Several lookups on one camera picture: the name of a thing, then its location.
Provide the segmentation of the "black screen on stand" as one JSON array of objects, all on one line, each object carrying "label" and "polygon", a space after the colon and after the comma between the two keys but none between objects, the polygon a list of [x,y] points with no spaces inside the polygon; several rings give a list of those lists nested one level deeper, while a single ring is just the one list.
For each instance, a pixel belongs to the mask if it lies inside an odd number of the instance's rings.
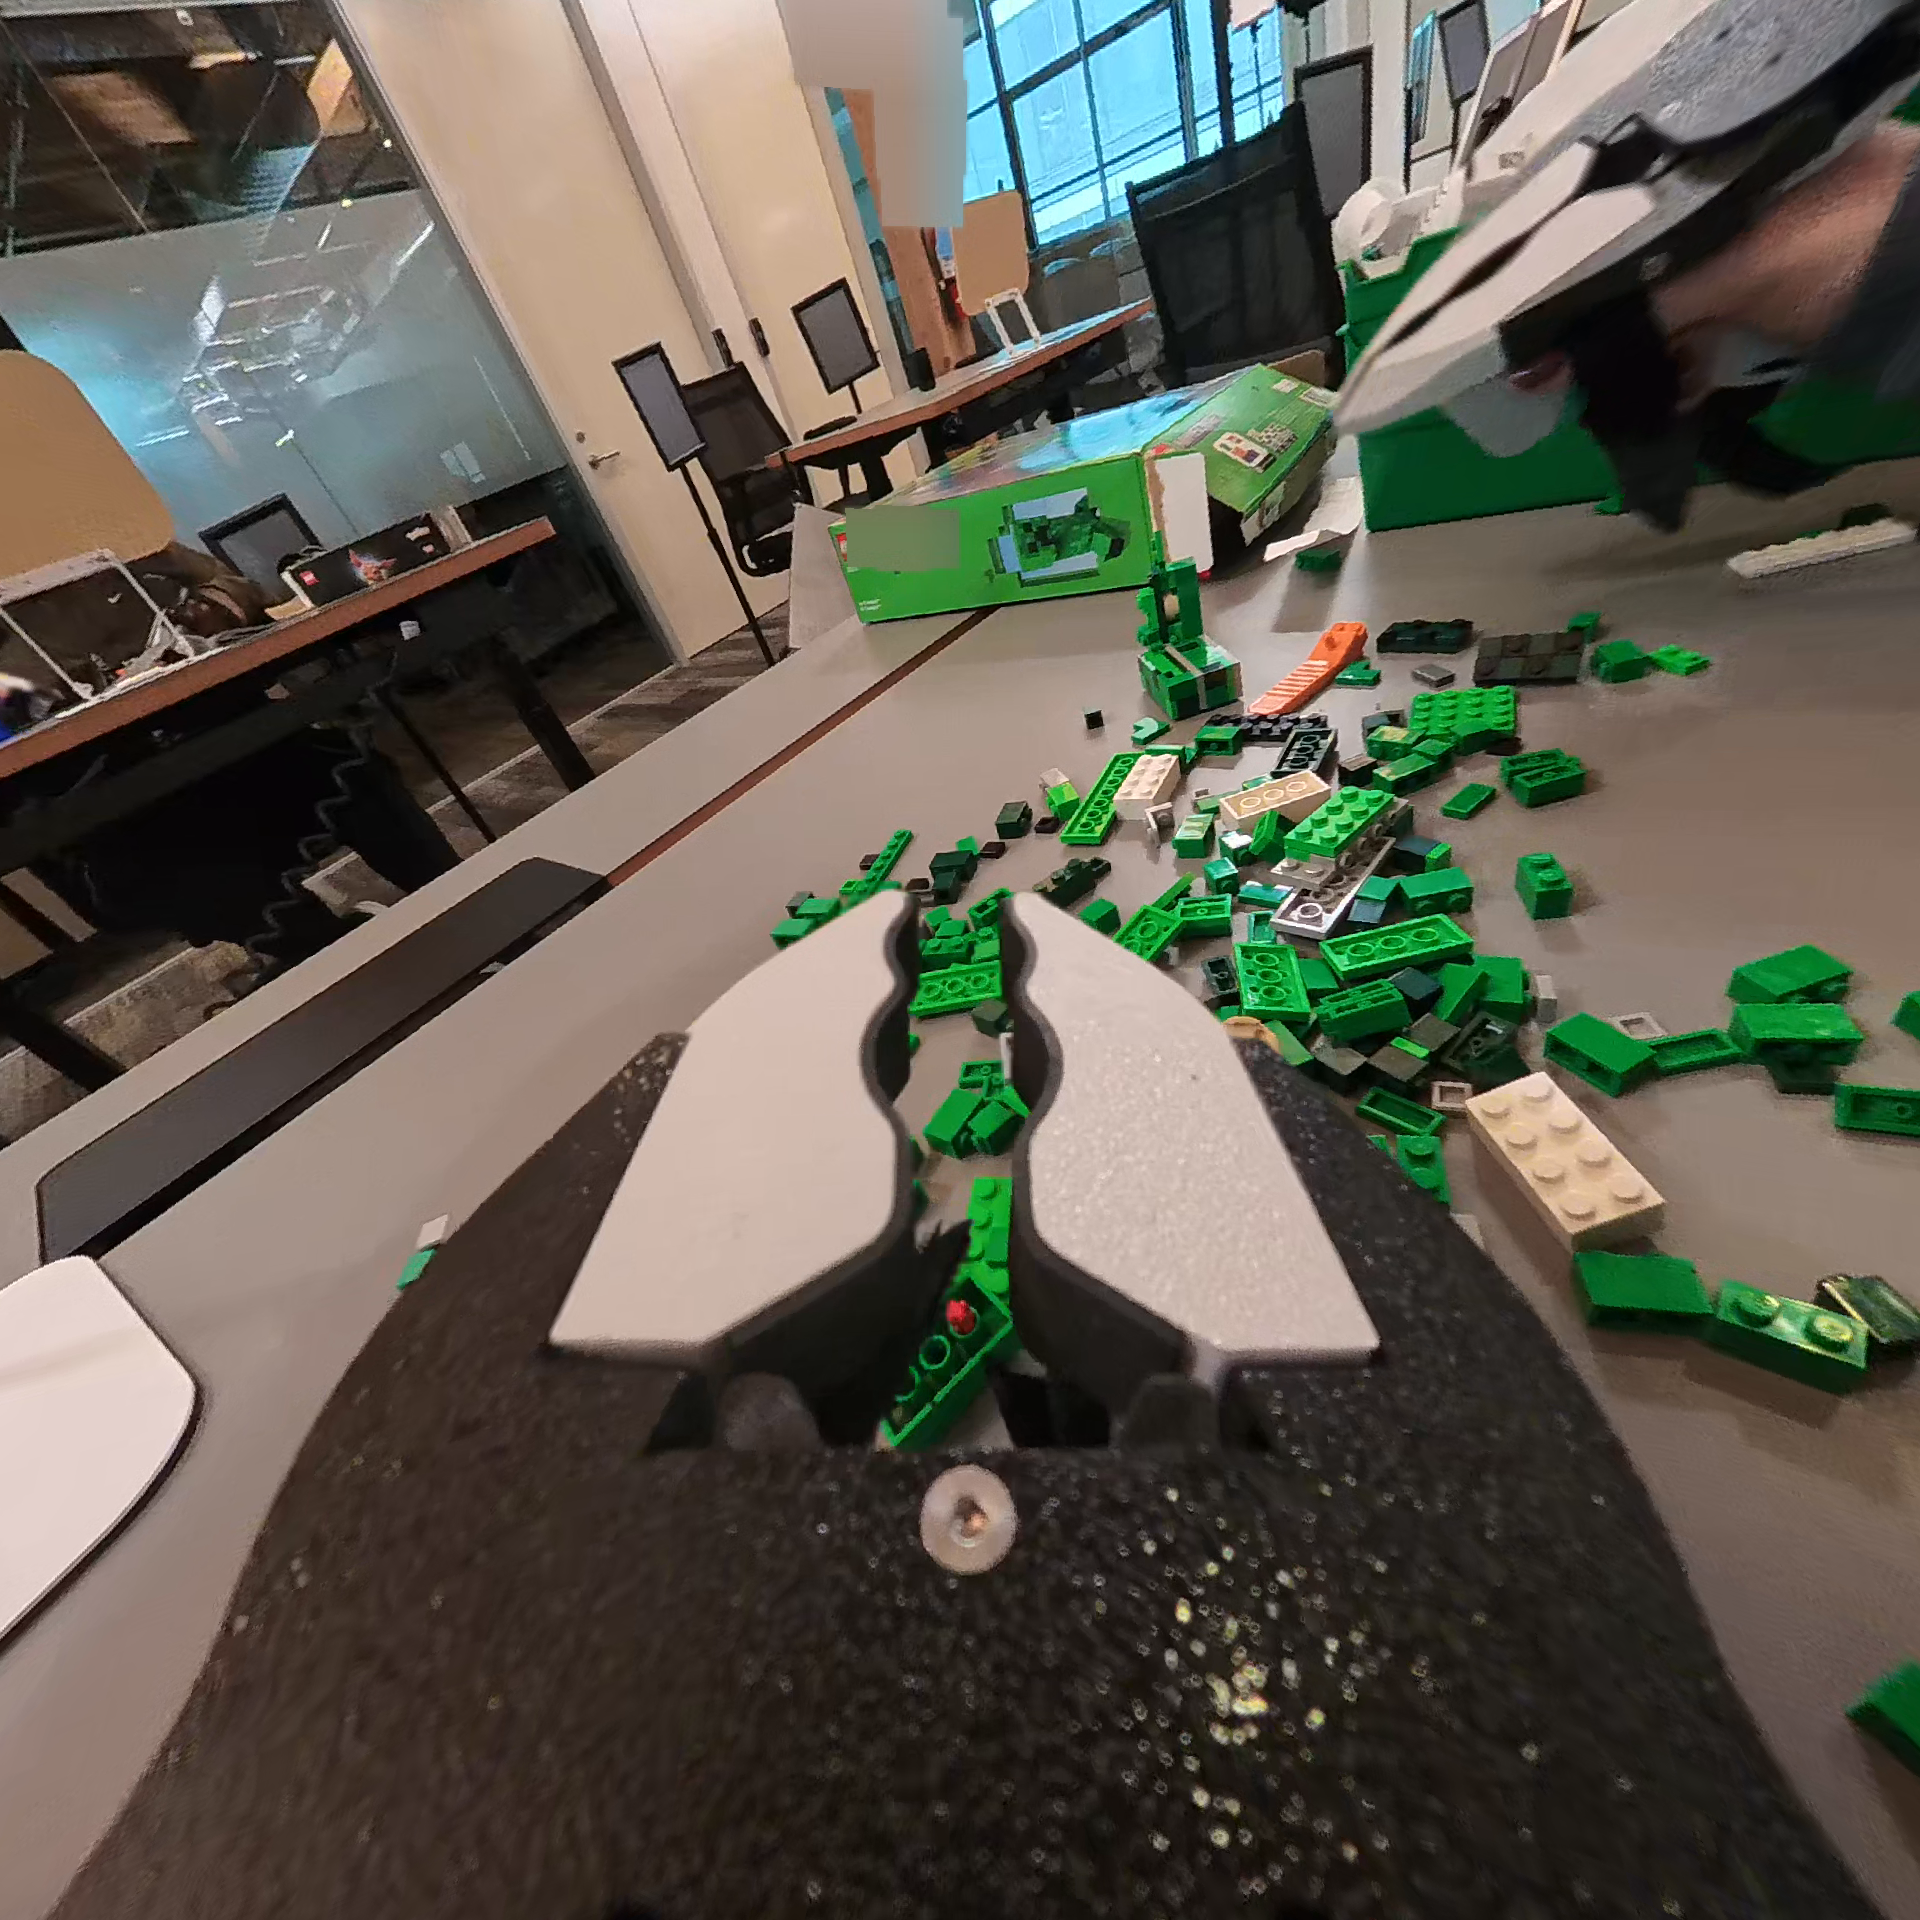
[{"label": "black screen on stand", "polygon": [[648,443],[655,446],[660,464],[669,473],[681,477],[681,485],[692,501],[692,508],[700,519],[700,529],[707,536],[707,547],[719,557],[719,565],[730,585],[730,593],[736,601],[736,609],[743,614],[746,629],[754,634],[756,654],[759,654],[764,666],[773,666],[777,650],[771,647],[771,639],[766,639],[766,634],[764,634],[764,628],[743,593],[743,585],[730,565],[730,556],[722,542],[722,533],[716,529],[716,519],[710,519],[707,502],[697,489],[697,479],[692,477],[692,468],[696,468],[697,455],[707,446],[707,440],[697,432],[697,423],[685,404],[680,374],[673,371],[667,350],[660,344],[648,344],[642,350],[632,350],[632,354],[613,359],[611,369],[613,369],[621,387],[625,391],[625,402],[632,404]]}]

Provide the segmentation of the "white paper sheet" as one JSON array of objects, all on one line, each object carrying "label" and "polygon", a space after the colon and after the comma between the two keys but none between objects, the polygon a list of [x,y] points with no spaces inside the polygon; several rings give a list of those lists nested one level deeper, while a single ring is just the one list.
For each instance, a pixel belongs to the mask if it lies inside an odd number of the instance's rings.
[{"label": "white paper sheet", "polygon": [[1322,485],[1315,511],[1299,536],[1277,539],[1263,547],[1263,560],[1289,560],[1305,570],[1343,567],[1362,529],[1362,477],[1335,477]]}]

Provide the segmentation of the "long wooden office desk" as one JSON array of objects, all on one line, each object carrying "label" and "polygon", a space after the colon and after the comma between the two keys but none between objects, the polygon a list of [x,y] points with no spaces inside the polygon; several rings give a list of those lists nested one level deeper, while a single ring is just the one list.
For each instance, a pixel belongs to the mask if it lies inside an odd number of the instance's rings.
[{"label": "long wooden office desk", "polygon": [[895,492],[887,455],[911,437],[932,464],[1023,418],[1065,423],[1078,396],[1123,359],[1126,326],[1154,312],[1152,297],[1059,326],[1037,338],[936,374],[929,387],[882,402],[852,423],[817,432],[759,457],[764,470],[858,468],[864,501]]}]

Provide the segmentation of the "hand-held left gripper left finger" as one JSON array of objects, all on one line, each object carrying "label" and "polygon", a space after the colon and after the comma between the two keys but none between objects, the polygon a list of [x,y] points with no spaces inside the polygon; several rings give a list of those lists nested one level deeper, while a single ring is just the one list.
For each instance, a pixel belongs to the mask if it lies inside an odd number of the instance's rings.
[{"label": "hand-held left gripper left finger", "polygon": [[911,893],[879,891],[696,1016],[552,1348],[680,1372],[905,1355],[924,1316],[896,1117],[917,925]]}]

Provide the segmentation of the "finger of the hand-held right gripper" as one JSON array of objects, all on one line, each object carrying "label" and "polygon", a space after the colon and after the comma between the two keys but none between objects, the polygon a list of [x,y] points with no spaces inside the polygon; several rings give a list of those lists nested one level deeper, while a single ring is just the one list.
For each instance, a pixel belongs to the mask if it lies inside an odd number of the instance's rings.
[{"label": "finger of the hand-held right gripper", "polygon": [[1481,204],[1408,299],[1608,299],[1613,152],[1573,136]]},{"label": "finger of the hand-held right gripper", "polygon": [[1651,286],[1688,263],[1688,183],[1613,178],[1608,299],[1399,299],[1347,369],[1335,432],[1380,432],[1449,410],[1484,449],[1523,449],[1555,432],[1551,396],[1508,374],[1547,356],[1571,366],[1576,415],[1603,449],[1683,449],[1679,366]]}]

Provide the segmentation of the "white flat device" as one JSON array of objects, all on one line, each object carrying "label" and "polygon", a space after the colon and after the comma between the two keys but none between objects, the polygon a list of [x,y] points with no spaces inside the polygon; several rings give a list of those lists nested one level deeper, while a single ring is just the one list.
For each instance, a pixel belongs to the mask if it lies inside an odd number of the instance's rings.
[{"label": "white flat device", "polygon": [[198,1385],[87,1257],[2,1282],[2,1642],[156,1491]]}]

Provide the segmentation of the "green plastic storage bin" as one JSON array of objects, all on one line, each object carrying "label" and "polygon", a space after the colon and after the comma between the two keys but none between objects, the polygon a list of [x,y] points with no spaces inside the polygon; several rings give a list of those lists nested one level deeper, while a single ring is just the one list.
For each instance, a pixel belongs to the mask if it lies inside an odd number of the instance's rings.
[{"label": "green plastic storage bin", "polygon": [[[1356,369],[1362,350],[1409,293],[1418,279],[1454,245],[1438,227],[1398,257],[1344,261],[1343,354]],[[1753,418],[1753,427],[1793,459],[1837,473],[1862,464],[1916,457],[1916,402],[1874,397],[1831,378],[1795,378]],[[1343,427],[1359,443],[1359,477],[1371,533],[1429,521],[1511,517],[1523,508],[1597,507],[1623,511],[1613,468],[1567,410],[1533,446],[1484,455],[1449,415],[1421,410],[1380,432]]]}]

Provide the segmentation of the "built green brick figure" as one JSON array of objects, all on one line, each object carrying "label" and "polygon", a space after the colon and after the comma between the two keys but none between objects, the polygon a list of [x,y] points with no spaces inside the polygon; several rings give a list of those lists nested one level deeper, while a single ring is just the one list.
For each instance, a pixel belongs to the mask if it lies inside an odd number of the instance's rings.
[{"label": "built green brick figure", "polygon": [[1165,560],[1152,567],[1137,608],[1140,681],[1170,720],[1239,702],[1239,662],[1212,642],[1203,629],[1199,565]]}]

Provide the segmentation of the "white long flat plate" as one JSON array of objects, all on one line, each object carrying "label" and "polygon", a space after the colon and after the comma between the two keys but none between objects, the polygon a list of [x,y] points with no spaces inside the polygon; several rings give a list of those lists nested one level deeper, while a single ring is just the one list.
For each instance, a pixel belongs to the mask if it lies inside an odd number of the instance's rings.
[{"label": "white long flat plate", "polygon": [[1726,557],[1743,585],[1780,582],[1826,565],[1877,557],[1916,546],[1916,524],[1898,517],[1849,519],[1822,533],[1795,536]]}]

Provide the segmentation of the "pile of green toy bricks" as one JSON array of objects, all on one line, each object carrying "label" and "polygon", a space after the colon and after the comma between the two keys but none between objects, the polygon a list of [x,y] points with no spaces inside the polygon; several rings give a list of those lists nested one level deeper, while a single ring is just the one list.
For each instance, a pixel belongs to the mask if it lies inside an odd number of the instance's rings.
[{"label": "pile of green toy bricks", "polygon": [[[1444,772],[1433,753],[1454,740],[1473,743],[1438,707],[1479,702],[1499,725],[1511,720],[1515,694],[1508,684],[1493,691],[1422,691],[1413,700],[1409,748],[1380,766],[1398,784],[1335,784],[1325,799],[1313,799],[1302,822],[1282,829],[1281,810],[1231,818],[1231,804],[1277,804],[1282,784],[1299,775],[1310,780],[1310,760],[1277,777],[1256,780],[1215,796],[1174,833],[1174,858],[1201,858],[1217,833],[1217,858],[1203,861],[1203,879],[1180,875],[1171,889],[1131,907],[1126,917],[1114,902],[1092,899],[1079,922],[1117,948],[1154,962],[1174,944],[1226,940],[1233,910],[1250,910],[1248,940],[1231,957],[1207,957],[1207,1007],[1248,1016],[1256,1027],[1272,1027],[1281,1050],[1294,1065],[1322,1068],[1347,1085],[1371,1073],[1356,1112],[1386,1127],[1409,1173],[1425,1156],[1433,1183],[1444,1184],[1444,1122],[1449,1112],[1469,1112],[1484,1138],[1499,1138],[1504,1169],[1522,1183],[1527,1198],[1543,1205],[1543,1219],[1573,1248],[1576,1286],[1586,1299],[1591,1322],[1657,1322],[1679,1332],[1705,1332],[1714,1348],[1737,1355],[1765,1372],[1780,1372],[1822,1390],[1851,1390],[1864,1381],[1867,1365],[1884,1355],[1916,1351],[1916,1307],[1879,1276],[1836,1273],[1814,1291],[1814,1299],[1780,1297],[1751,1282],[1720,1282],[1718,1293],[1697,1281],[1688,1261],[1675,1257],[1619,1257],[1593,1249],[1613,1229],[1637,1237],[1663,1207],[1650,1193],[1627,1179],[1608,1187],[1615,1198],[1593,1198],[1567,1176],[1561,1179],[1540,1156],[1527,1173],[1531,1151],[1523,1127],[1502,1134],[1502,1117],[1515,1117],[1517,1093],[1539,1093],[1547,1108],[1558,1097],[1551,1077],[1523,1077],[1517,1056],[1522,1024],[1543,1022],[1547,1065],[1567,1068],[1576,1080],[1607,1097],[1675,1073],[1711,1070],[1724,1065],[1761,1065],[1775,1089],[1831,1097],[1836,1127],[1856,1137],[1916,1138],[1916,1086],[1843,1085],[1841,1068],[1855,1065],[1864,1034],[1843,997],[1851,966],[1836,954],[1798,944],[1743,962],[1726,979],[1734,1007],[1724,1027],[1651,1032],[1627,1020],[1543,1011],[1540,993],[1517,957],[1475,954],[1475,940],[1459,926],[1455,910],[1475,904],[1473,879],[1444,858],[1447,846],[1405,836],[1405,792],[1413,777]],[[1152,743],[1165,720],[1143,719],[1130,736],[1131,743],[1111,757],[1090,791],[1074,799],[1072,780],[1044,777],[1044,829],[1059,829],[1061,846],[1096,850],[1118,822],[1123,799],[1131,807],[1147,777],[1177,777],[1195,757],[1231,757],[1265,720],[1272,738],[1294,748],[1330,748],[1310,720],[1315,716],[1248,707],[1242,716],[1207,720],[1185,743]],[[917,1020],[971,1011],[986,1024],[989,998],[1002,983],[999,917],[1007,899],[999,889],[979,899],[967,913],[950,913],[954,889],[971,880],[976,858],[989,851],[962,843],[932,861],[932,880],[914,880],[905,899],[926,904],[929,922],[924,948],[924,986],[914,1001]],[[1315,868],[1315,884],[1335,891],[1359,884],[1356,899],[1332,904],[1310,899],[1313,884],[1281,880],[1281,868],[1260,879],[1250,861],[1281,855],[1299,865],[1305,855],[1337,855]]]}]

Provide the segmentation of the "black mesh office chair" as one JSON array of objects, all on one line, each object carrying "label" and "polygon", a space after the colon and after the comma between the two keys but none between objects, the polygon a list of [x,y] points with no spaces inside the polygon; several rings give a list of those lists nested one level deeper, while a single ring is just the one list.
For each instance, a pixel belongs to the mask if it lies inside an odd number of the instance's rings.
[{"label": "black mesh office chair", "polygon": [[1344,299],[1305,108],[1126,185],[1163,332],[1163,381],[1188,387],[1302,350],[1343,371]]}]

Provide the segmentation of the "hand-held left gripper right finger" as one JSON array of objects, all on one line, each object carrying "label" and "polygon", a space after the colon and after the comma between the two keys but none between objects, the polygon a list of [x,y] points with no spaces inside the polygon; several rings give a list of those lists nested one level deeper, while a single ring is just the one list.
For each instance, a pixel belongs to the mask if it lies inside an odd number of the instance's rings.
[{"label": "hand-held left gripper right finger", "polygon": [[1068,910],[1006,910],[1007,1237],[1026,1348],[1074,1389],[1364,1365],[1377,1328],[1226,1027]]}]

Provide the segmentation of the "grey studded plate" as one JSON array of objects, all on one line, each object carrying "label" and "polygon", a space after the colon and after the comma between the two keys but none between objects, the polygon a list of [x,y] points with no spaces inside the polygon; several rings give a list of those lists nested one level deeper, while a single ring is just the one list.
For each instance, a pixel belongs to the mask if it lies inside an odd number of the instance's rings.
[{"label": "grey studded plate", "polygon": [[1281,940],[1322,944],[1343,930],[1347,907],[1359,902],[1362,884],[1377,879],[1391,858],[1391,850],[1373,850],[1367,858],[1335,868],[1319,880],[1302,880],[1289,899],[1270,910],[1270,930]]}]

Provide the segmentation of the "black computer monitor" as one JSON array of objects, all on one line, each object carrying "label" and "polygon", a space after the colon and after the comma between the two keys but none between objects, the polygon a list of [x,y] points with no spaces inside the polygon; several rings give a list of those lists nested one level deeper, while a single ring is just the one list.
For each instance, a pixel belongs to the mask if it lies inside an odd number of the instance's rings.
[{"label": "black computer monitor", "polygon": [[882,369],[874,338],[846,279],[791,307],[803,350],[827,396],[852,391]]}]

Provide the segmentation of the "person's right hand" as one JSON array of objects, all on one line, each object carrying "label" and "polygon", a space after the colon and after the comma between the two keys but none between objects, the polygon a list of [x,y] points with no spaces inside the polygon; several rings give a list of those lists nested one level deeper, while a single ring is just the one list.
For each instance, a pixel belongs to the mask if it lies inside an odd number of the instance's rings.
[{"label": "person's right hand", "polygon": [[1720,344],[1751,332],[1780,350],[1813,350],[1849,310],[1916,159],[1916,127],[1884,124],[1762,216],[1651,293],[1667,332],[1679,391],[1711,387]]}]

